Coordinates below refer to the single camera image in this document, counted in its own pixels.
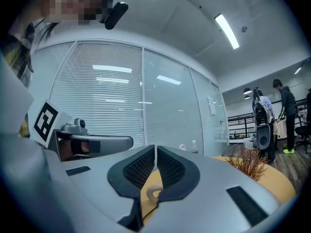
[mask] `white mug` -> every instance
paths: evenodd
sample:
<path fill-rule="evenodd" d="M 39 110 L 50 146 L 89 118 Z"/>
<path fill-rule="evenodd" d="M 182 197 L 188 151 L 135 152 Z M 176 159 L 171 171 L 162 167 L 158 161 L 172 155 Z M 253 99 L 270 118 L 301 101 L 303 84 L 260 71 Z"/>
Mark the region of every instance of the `white mug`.
<path fill-rule="evenodd" d="M 149 186 L 146 192 L 148 199 L 150 199 L 154 203 L 157 203 L 158 198 L 154 196 L 154 192 L 162 191 L 162 190 L 163 190 L 163 185 L 161 185 L 160 183 Z"/>

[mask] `plaid shirt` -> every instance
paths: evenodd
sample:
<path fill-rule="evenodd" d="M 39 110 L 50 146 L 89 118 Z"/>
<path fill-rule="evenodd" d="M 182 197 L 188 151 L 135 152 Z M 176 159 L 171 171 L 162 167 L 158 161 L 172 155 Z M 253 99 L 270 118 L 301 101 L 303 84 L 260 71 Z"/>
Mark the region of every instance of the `plaid shirt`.
<path fill-rule="evenodd" d="M 4 59 L 26 87 L 30 83 L 30 72 L 34 72 L 30 59 L 30 48 L 34 37 L 35 28 L 33 24 L 30 24 L 26 29 L 25 38 L 22 38 L 18 34 L 14 36 L 8 34 L 0 46 Z M 20 127 L 19 134 L 23 137 L 30 137 L 28 114 L 26 114 L 25 120 Z"/>

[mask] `camera lens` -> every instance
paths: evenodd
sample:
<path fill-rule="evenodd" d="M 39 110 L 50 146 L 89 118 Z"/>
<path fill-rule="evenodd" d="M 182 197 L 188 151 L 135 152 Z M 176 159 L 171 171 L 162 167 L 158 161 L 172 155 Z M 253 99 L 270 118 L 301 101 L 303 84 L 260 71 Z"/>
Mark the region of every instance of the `camera lens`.
<path fill-rule="evenodd" d="M 80 121 L 80 126 L 81 126 L 82 128 L 85 128 L 86 122 L 85 122 L 84 120 L 81 120 L 81 121 Z"/>

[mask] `bottle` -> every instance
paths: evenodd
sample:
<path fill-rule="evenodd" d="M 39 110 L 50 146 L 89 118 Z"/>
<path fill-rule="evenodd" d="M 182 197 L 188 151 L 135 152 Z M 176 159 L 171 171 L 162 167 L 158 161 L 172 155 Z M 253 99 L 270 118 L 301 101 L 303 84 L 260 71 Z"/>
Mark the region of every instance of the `bottle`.
<path fill-rule="evenodd" d="M 192 153 L 198 153 L 198 150 L 196 149 L 196 143 L 195 140 L 192 140 L 192 148 L 191 148 Z"/>

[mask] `backpack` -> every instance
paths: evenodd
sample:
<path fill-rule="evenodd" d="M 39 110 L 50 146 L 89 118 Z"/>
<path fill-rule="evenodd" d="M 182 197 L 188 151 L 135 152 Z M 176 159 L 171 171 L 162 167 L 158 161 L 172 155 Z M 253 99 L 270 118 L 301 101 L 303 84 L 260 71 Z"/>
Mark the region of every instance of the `backpack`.
<path fill-rule="evenodd" d="M 260 96 L 260 100 L 255 101 L 254 113 L 257 118 L 256 122 L 258 125 L 271 123 L 273 116 L 266 104 L 263 104 L 264 96 Z"/>

